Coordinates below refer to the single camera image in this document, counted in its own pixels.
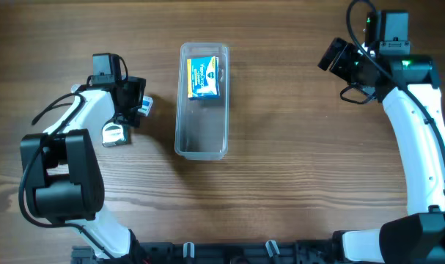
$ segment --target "wooden table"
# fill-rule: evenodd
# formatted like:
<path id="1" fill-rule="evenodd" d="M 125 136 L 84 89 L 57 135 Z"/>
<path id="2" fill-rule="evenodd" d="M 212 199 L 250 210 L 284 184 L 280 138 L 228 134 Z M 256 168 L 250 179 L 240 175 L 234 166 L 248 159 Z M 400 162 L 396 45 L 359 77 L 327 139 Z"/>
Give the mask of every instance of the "wooden table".
<path id="1" fill-rule="evenodd" d="M 131 145 L 95 147 L 106 204 L 140 241 L 328 238 L 406 214 L 382 105 L 341 101 L 345 83 L 317 68 L 334 37 L 349 40 L 349 1 L 13 2 L 0 4 L 0 263 L 69 263 L 70 247 L 84 244 L 21 218 L 19 143 L 60 117 L 29 124 L 84 83 L 101 52 L 123 56 L 155 99 Z M 376 5 L 409 11 L 413 52 L 439 67 L 445 114 L 445 1 Z M 361 40 L 366 11 L 353 14 Z M 229 152 L 214 162 L 174 153 L 180 46 L 204 41 L 226 43 L 232 60 Z"/>

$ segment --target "green led light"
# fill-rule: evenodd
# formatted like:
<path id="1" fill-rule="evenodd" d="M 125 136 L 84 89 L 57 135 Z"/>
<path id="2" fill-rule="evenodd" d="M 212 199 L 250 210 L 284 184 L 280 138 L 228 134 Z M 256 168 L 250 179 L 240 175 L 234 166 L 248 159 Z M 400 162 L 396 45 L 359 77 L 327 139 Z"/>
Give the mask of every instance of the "green led light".
<path id="1" fill-rule="evenodd" d="M 401 64 L 403 64 L 403 66 L 407 67 L 411 64 L 411 61 L 401 61 Z"/>

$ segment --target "blue package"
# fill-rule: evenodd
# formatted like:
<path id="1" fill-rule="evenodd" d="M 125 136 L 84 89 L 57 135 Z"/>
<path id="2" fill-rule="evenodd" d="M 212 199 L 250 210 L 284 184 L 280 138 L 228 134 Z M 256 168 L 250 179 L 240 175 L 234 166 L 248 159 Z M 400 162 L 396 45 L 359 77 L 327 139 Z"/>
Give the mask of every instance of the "blue package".
<path id="1" fill-rule="evenodd" d="M 218 61 L 216 56 L 186 60 L 190 100 L 219 97 Z"/>

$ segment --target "clear plastic container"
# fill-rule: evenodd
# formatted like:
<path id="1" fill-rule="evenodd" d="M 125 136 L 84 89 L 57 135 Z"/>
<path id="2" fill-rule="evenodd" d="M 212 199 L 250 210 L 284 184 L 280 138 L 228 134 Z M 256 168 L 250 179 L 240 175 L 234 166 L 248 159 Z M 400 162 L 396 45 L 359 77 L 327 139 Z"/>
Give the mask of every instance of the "clear plastic container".
<path id="1" fill-rule="evenodd" d="M 188 99 L 186 60 L 218 57 L 220 96 Z M 175 152 L 190 160 L 213 161 L 227 153 L 229 133 L 229 47 L 222 43 L 185 43 L 180 51 Z"/>

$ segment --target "yellow label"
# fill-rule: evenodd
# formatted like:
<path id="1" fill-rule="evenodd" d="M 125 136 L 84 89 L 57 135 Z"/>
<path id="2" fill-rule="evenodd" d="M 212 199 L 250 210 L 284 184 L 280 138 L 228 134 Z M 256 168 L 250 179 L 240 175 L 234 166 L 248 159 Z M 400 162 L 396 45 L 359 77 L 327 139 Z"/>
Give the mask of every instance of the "yellow label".
<path id="1" fill-rule="evenodd" d="M 188 98 L 193 96 L 193 89 L 191 86 L 191 59 L 186 60 L 187 72 L 188 72 Z"/>

